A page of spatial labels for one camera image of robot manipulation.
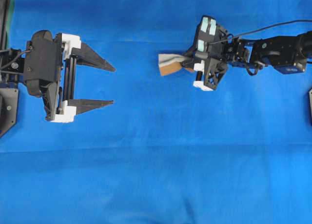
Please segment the white bracket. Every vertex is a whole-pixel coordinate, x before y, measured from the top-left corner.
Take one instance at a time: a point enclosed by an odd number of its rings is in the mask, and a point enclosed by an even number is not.
[[[72,54],[73,48],[81,49],[80,36],[62,33],[62,43],[65,44],[63,60],[66,60]]]
[[[56,114],[51,122],[69,123],[73,122],[77,112],[76,106],[68,106],[68,101],[62,102],[61,114]]]

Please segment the gripper jaw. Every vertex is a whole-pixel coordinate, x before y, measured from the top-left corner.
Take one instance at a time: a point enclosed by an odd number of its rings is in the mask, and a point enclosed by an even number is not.
[[[77,65],[115,71],[111,64],[81,42],[79,36],[59,33],[52,39],[50,31],[38,31],[27,42],[27,49],[31,49],[31,52],[25,57],[24,83],[30,95],[43,98],[47,121],[73,122],[77,114],[113,103],[74,99]]]
[[[81,49],[72,49],[72,56],[77,57],[77,64],[79,65],[86,65],[111,72],[115,71],[115,68],[111,64],[100,57],[91,47],[83,42],[81,43]]]

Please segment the metal rod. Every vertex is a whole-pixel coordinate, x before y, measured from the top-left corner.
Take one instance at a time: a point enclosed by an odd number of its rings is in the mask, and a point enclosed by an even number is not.
[[[75,90],[75,79],[76,79],[76,64],[77,64],[77,59],[76,57],[73,58],[73,60],[71,60],[71,70],[73,70],[72,72],[72,87],[71,87],[71,93],[70,93],[70,99],[73,100],[74,99],[74,90]]]
[[[73,63],[74,63],[74,58],[70,57],[69,75],[68,75],[68,93],[67,93],[68,100],[71,99],[71,95],[72,95]]]
[[[63,101],[68,100],[68,76],[69,76],[69,60],[67,59],[65,62],[65,77],[64,77],[64,88],[63,88]]]

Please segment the blue cloth surface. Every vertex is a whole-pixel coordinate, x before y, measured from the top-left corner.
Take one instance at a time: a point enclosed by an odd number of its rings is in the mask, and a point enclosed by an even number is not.
[[[312,222],[312,73],[229,68],[215,92],[161,77],[202,15],[238,34],[312,19],[312,0],[16,0],[10,46],[41,29],[79,35],[116,72],[77,68],[76,99],[115,100],[70,124],[44,120],[20,85],[0,140],[0,224]],[[246,36],[295,36],[292,24]]]

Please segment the white plastic part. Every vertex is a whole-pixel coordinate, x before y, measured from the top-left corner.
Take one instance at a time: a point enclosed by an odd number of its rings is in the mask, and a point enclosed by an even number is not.
[[[205,42],[204,40],[198,40],[198,51],[203,52],[205,49]]]
[[[202,91],[213,91],[211,88],[205,86],[203,81],[194,81],[193,86],[200,88]]]
[[[200,30],[206,33],[207,32],[207,28],[208,28],[208,17],[204,17],[203,21],[201,23]]]
[[[209,34],[215,35],[215,30],[216,30],[216,21],[214,19],[211,19]]]
[[[62,43],[65,44],[63,60],[70,57],[73,48],[81,49],[81,40],[77,35],[62,34]]]
[[[51,122],[60,122],[60,123],[73,122],[76,112],[77,107],[68,106],[68,101],[63,101],[61,114],[56,114],[54,120]]]
[[[194,71],[201,71],[204,72],[205,70],[205,61],[201,60],[201,63],[194,64]]]

